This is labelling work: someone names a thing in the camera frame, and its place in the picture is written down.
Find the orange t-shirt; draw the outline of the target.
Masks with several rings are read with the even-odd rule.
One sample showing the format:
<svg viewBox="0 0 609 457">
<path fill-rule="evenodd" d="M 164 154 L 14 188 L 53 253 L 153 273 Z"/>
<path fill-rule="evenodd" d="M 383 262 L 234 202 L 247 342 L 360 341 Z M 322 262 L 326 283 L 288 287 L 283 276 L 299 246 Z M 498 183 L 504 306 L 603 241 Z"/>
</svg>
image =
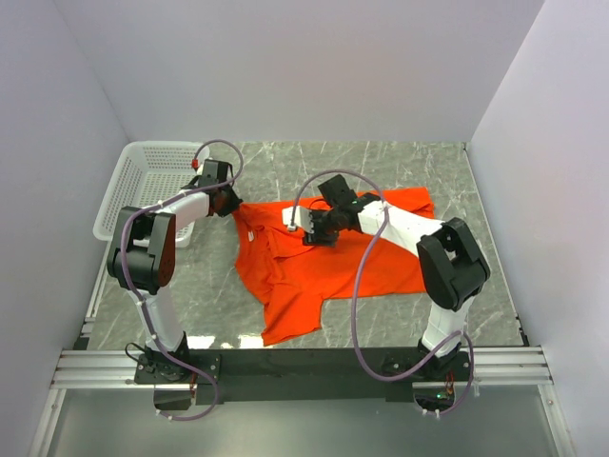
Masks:
<svg viewBox="0 0 609 457">
<path fill-rule="evenodd" d="M 434 218 L 426 188 L 391 189 L 388 202 L 400 209 Z M 242 203 L 232 213 L 239 237 L 236 270 L 246 289 L 264 306 L 265 347 L 307 335 L 322 327 L 328 299 L 352 296 L 361 258 L 370 235 L 343 231 L 334 248 L 309 247 L 300 232 L 288 232 L 282 209 L 291 201 Z M 416 257 L 380 240 L 367 259 L 360 297 L 424 292 Z"/>
</svg>

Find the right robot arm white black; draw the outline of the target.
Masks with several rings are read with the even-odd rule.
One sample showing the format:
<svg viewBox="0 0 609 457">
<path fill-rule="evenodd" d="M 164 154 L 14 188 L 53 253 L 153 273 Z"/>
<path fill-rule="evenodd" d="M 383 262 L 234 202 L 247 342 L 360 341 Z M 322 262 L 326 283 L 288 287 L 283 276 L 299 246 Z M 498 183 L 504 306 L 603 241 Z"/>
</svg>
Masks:
<svg viewBox="0 0 609 457">
<path fill-rule="evenodd" d="M 489 279 L 490 267 L 462 219 L 440 221 L 400 209 L 386 200 L 381 189 L 357 195 L 345 175 L 341 169 L 325 172 L 328 179 L 319 191 L 327 210 L 307 209 L 295 201 L 283 209 L 283 223 L 290 231 L 301 229 L 304 243 L 310 246 L 331 246 L 340 231 L 355 230 L 372 238 L 366 254 L 385 240 L 418 259 L 424 290 L 432 301 L 418 362 L 400 374 L 381 375 L 367 364 L 360 347 L 354 350 L 363 370 L 376 380 L 397 382 L 418 371 L 438 380 L 451 368 L 466 337 L 468 311 Z"/>
</svg>

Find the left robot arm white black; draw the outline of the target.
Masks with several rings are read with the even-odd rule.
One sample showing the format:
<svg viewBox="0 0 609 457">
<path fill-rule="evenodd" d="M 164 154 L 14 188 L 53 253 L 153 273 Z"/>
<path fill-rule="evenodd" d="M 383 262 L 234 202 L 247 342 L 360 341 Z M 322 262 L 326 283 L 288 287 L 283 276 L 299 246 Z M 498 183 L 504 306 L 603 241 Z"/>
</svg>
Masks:
<svg viewBox="0 0 609 457">
<path fill-rule="evenodd" d="M 145 329 L 141 364 L 171 383 L 184 380 L 190 370 L 187 336 L 169 288 L 177 232 L 202 218 L 228 216 L 242 203 L 231 164 L 206 159 L 192 165 L 194 177 L 176 195 L 143 209 L 120 209 L 107 259 L 109 276 L 128 291 Z"/>
</svg>

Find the white perforated plastic basket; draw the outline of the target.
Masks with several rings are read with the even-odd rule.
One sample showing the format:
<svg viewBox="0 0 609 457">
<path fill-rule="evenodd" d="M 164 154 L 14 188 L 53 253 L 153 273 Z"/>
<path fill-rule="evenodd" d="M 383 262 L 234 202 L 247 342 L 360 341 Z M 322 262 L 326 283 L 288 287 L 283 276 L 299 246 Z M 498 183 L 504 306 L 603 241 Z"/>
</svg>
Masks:
<svg viewBox="0 0 609 457">
<path fill-rule="evenodd" d="M 112 173 L 93 225 L 100 241 L 112 239 L 118 212 L 125 206 L 143 208 L 175 195 L 195 175 L 193 158 L 204 161 L 196 142 L 138 141 L 126 145 Z"/>
</svg>

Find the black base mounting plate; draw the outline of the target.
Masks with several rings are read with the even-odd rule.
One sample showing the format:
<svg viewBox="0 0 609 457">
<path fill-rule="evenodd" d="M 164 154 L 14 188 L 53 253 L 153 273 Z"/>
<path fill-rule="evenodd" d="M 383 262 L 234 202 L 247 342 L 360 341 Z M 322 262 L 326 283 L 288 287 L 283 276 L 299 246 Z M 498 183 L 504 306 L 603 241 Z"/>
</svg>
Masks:
<svg viewBox="0 0 609 457">
<path fill-rule="evenodd" d="M 224 402 L 384 399 L 448 409 L 454 387 L 468 381 L 472 362 L 455 350 L 432 358 L 403 378 L 423 358 L 418 348 L 363 348 L 363 357 L 378 373 L 362 368 L 352 348 L 187 349 L 179 357 L 196 372 L 170 362 L 151 349 L 138 358 L 134 382 L 155 386 L 156 407 L 186 410 L 191 404 Z"/>
</svg>

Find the aluminium frame rail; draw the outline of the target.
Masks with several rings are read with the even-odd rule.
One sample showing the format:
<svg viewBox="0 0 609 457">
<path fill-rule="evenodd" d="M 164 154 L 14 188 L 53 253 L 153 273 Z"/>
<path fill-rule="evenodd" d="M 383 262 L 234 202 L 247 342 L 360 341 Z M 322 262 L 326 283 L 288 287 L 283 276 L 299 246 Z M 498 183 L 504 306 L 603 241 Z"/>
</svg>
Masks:
<svg viewBox="0 0 609 457">
<path fill-rule="evenodd" d="M 475 348 L 479 386 L 539 386 L 554 383 L 541 348 Z M 56 389 L 138 388 L 136 363 L 118 350 L 61 353 L 50 386 Z"/>
</svg>

